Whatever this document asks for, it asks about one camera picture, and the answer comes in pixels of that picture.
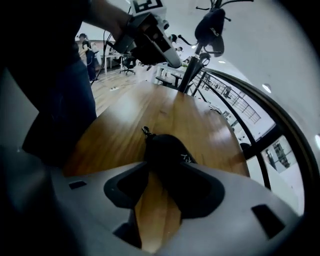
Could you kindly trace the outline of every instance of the ceiling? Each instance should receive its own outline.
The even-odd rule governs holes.
[[[109,0],[128,11],[126,0]],[[209,0],[162,0],[167,7],[167,34],[183,35],[196,42],[194,31],[208,8]],[[318,159],[315,135],[320,133],[320,65],[304,32],[291,15],[275,0],[230,3],[224,7],[226,21],[223,30],[225,66],[211,59],[215,69],[239,77],[258,89],[271,86],[272,97],[297,122]],[[101,39],[102,31],[90,28],[86,33]],[[185,54],[190,48],[183,47]]]

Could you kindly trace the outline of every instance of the wooden table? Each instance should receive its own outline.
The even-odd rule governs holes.
[[[123,54],[111,54],[104,56],[104,74],[107,75],[107,58],[116,58],[120,57],[120,67],[122,69],[122,56]],[[110,69],[112,69],[112,59],[110,60]]]
[[[203,101],[149,82],[132,85],[117,96],[79,140],[64,174],[79,176],[143,161],[142,126],[176,136],[201,165],[249,176],[237,138],[223,116]],[[135,213],[142,249],[148,252],[155,252],[181,222],[179,209],[153,172]]]

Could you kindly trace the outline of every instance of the black clip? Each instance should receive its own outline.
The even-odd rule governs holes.
[[[149,131],[148,126],[143,126],[142,127],[142,131],[145,134],[146,137],[148,137],[149,135],[151,135],[152,133]]]

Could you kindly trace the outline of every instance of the black cable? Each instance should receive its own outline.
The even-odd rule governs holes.
[[[203,11],[208,11],[208,10],[210,10],[210,8],[200,8],[200,7],[196,7],[196,9],[198,9],[198,10],[203,10]]]
[[[183,38],[183,36],[182,35],[178,35],[178,38],[180,38],[182,41],[184,41],[187,45],[189,45],[189,46],[195,46],[197,43],[195,43],[195,44],[191,44],[191,43],[189,43],[186,39],[184,39]]]
[[[111,33],[109,34],[108,38],[106,39],[105,41],[105,33],[106,33],[106,30],[103,31],[103,55],[102,55],[102,63],[101,63],[101,66],[100,66],[100,69],[98,71],[98,74],[96,74],[95,76],[95,79],[91,82],[90,86],[93,85],[93,83],[95,82],[96,79],[98,79],[98,76],[100,75],[102,69],[104,68],[105,66],[105,62],[106,62],[106,50],[107,50],[107,45],[112,47],[113,48],[113,44],[109,42],[110,38],[111,38]]]
[[[221,51],[207,51],[206,47],[203,47],[203,49],[208,54],[221,54]]]

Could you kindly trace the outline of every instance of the white desk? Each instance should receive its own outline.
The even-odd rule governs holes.
[[[165,70],[165,72],[182,75],[181,77],[183,77],[187,69],[186,67],[183,67],[183,66],[179,68],[173,68],[164,64],[157,64],[155,67],[156,67],[156,72],[153,74],[152,81],[151,81],[154,84],[158,84],[159,81],[156,79],[156,77],[161,77],[163,70]]]
[[[112,55],[105,55],[104,56],[104,73],[105,73],[105,75],[107,75],[107,58],[120,57],[120,59],[121,59],[120,66],[122,69],[122,56],[123,56],[123,54],[112,54]]]

